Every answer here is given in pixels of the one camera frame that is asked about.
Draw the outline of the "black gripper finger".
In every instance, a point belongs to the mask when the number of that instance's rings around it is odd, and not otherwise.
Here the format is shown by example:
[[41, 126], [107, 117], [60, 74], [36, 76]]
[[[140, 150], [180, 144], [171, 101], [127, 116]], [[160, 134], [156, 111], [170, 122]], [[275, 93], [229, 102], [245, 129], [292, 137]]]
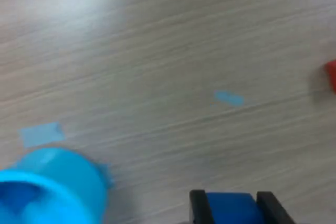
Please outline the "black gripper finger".
[[257, 192], [257, 205], [265, 224], [296, 224], [277, 197], [270, 191]]
[[214, 218], [208, 198], [204, 190], [191, 190], [190, 199], [190, 217], [191, 224], [214, 224]]

